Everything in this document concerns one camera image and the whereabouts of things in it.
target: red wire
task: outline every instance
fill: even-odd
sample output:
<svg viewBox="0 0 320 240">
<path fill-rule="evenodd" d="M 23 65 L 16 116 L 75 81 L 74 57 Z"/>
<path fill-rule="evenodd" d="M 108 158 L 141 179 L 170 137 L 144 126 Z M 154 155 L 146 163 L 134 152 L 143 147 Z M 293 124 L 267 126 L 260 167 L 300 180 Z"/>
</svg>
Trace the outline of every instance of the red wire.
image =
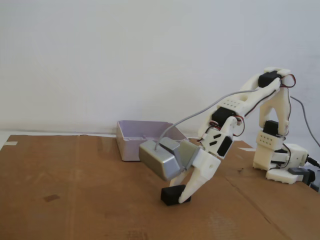
<svg viewBox="0 0 320 240">
<path fill-rule="evenodd" d="M 239 116 L 239 115 L 235 115 L 234 117 L 235 117 L 235 118 L 241 118 L 242 123 L 243 123 L 243 130 L 242 130 L 242 132 L 241 132 L 239 135 L 233 134 L 233 136 L 239 137 L 239 136 L 241 136 L 241 135 L 244 133 L 244 131 L 245 131 L 245 128 L 246 128 L 245 120 L 244 120 L 244 118 L 243 118 L 242 116 Z"/>
<path fill-rule="evenodd" d="M 283 76 L 282 78 L 280 78 L 280 81 L 283 80 L 287 76 L 291 76 L 292 77 L 292 79 L 294 81 L 294 84 L 292 86 L 287 86 L 287 85 L 281 84 L 280 88 L 288 88 L 288 89 L 290 89 L 290 88 L 293 88 L 296 85 L 297 80 L 296 80 L 296 77 L 293 74 L 288 74 L 288 75 Z"/>
</svg>

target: robotic arm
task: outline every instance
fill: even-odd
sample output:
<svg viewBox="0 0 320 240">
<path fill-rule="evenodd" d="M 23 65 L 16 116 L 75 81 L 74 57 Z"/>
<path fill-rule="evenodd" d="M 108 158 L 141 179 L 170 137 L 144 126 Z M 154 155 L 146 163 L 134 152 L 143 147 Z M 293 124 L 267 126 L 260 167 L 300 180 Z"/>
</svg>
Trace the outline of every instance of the robotic arm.
<svg viewBox="0 0 320 240">
<path fill-rule="evenodd" d="M 180 185 L 192 166 L 191 178 L 178 198 L 178 203 L 183 203 L 214 176 L 221 163 L 218 158 L 224 159 L 233 143 L 235 127 L 243 126 L 244 130 L 245 119 L 260 107 L 259 125 L 263 130 L 256 139 L 253 167 L 267 170 L 267 179 L 284 183 L 302 181 L 307 173 L 290 173 L 288 169 L 303 166 L 308 152 L 298 145 L 284 144 L 291 113 L 285 84 L 288 75 L 288 69 L 267 67 L 264 74 L 254 75 L 243 85 L 240 90 L 244 92 L 219 101 L 199 130 L 200 146 L 188 141 L 179 144 L 168 137 L 160 139 L 159 145 L 150 140 L 140 145 L 140 160 L 163 180 L 171 180 L 170 187 Z M 269 120 L 272 108 L 279 123 Z"/>
</svg>

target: cardboard surface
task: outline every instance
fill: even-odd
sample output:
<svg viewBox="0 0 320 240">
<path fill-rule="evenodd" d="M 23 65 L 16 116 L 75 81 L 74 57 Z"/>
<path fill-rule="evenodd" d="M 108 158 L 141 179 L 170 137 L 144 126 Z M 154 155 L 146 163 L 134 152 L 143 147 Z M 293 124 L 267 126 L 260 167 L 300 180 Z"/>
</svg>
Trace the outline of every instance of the cardboard surface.
<svg viewBox="0 0 320 240">
<path fill-rule="evenodd" d="M 191 202 L 166 206 L 163 182 L 123 162 L 115 138 L 18 136 L 0 151 L 1 240 L 318 240 L 319 195 L 265 179 L 233 144 Z"/>
</svg>

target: white plastic container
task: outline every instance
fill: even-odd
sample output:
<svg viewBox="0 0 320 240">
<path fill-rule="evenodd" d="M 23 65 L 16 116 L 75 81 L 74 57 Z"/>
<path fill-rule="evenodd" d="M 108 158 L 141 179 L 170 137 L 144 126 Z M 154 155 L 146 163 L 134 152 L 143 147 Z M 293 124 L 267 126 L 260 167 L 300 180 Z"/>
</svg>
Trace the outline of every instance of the white plastic container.
<svg viewBox="0 0 320 240">
<path fill-rule="evenodd" d="M 123 161 L 140 161 L 139 145 L 148 140 L 157 141 L 172 123 L 165 121 L 121 120 L 116 124 L 116 141 Z M 171 128 L 165 137 L 181 142 L 188 138 L 176 127 Z"/>
</svg>

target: white wall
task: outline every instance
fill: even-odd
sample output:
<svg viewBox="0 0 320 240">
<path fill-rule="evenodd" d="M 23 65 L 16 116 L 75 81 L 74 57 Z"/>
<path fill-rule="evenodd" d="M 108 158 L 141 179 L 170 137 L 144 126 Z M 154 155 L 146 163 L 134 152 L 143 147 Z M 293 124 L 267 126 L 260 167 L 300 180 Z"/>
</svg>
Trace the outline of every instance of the white wall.
<svg viewBox="0 0 320 240">
<path fill-rule="evenodd" d="M 0 0 L 0 129 L 176 122 L 277 66 L 295 74 L 292 95 L 320 139 L 319 9 L 313 0 Z M 292 107 L 291 138 L 320 153 Z M 193 134 L 206 115 L 180 128 Z M 257 112 L 247 126 L 254 143 Z"/>
</svg>

